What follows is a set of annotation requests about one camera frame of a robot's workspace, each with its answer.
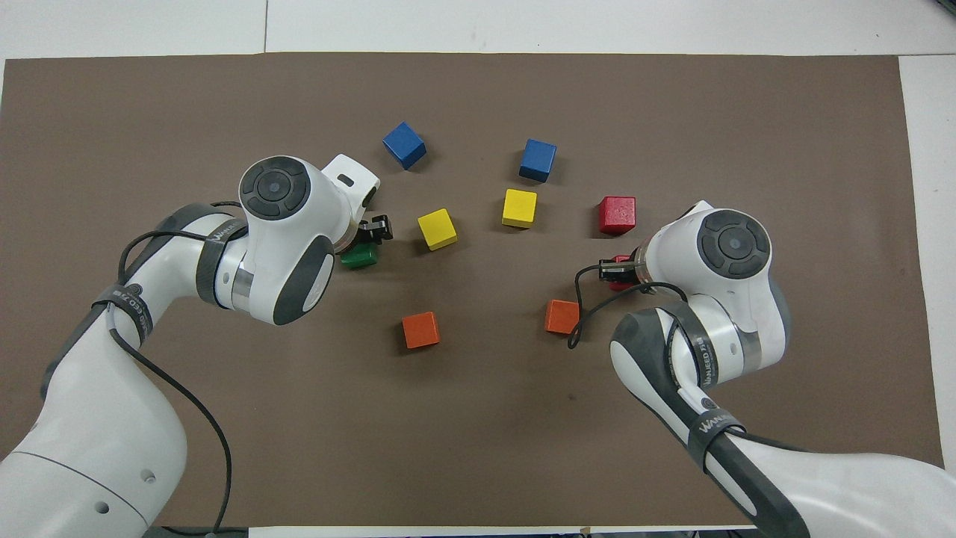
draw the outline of black strap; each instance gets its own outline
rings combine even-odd
[[[199,253],[199,263],[196,265],[196,291],[203,301],[225,308],[216,299],[216,272],[219,271],[219,262],[226,251],[226,243],[242,237],[248,230],[245,221],[231,218],[206,237],[203,251]]]
[[[710,443],[727,428],[734,426],[744,429],[743,424],[721,408],[707,410],[690,423],[687,452],[701,470],[706,471],[704,463]]]
[[[670,303],[658,308],[670,314],[681,328],[697,366],[698,385],[702,389],[716,385],[720,373],[717,366],[717,353],[714,352],[714,345],[710,342],[707,330],[697,318],[697,314],[687,303]]]
[[[146,341],[149,333],[153,332],[153,317],[149,315],[149,307],[146,302],[140,299],[142,288],[133,284],[132,286],[123,286],[113,284],[103,290],[99,297],[91,304],[91,307],[97,304],[112,303],[126,312],[126,315],[133,320],[136,331],[140,334],[140,344]]]

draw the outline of orange block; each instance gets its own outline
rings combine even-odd
[[[577,325],[577,303],[552,299],[544,315],[544,329],[558,334],[571,334]]]
[[[405,331],[405,345],[409,349],[431,346],[442,340],[438,336],[438,322],[435,320],[434,312],[402,318],[402,329]]]

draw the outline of round black button pad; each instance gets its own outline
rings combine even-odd
[[[704,218],[697,251],[711,271],[728,279],[748,279],[767,265],[771,244],[759,222],[734,210]]]
[[[291,157],[270,157],[252,165],[239,184],[246,211],[281,220],[305,205],[311,186],[305,166]]]

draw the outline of green block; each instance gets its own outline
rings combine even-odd
[[[358,269],[378,263],[379,253],[376,250],[375,243],[359,243],[340,258],[342,258],[342,265],[351,269]]]

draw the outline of yellow cube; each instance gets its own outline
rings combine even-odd
[[[534,224],[535,205],[537,192],[508,189],[505,191],[505,211],[501,213],[501,223],[506,226],[530,228]]]
[[[424,235],[424,242],[428,244],[428,250],[438,250],[458,240],[455,227],[451,224],[451,216],[448,215],[448,210],[445,208],[441,208],[435,213],[420,216],[419,228],[422,229],[422,235]]]

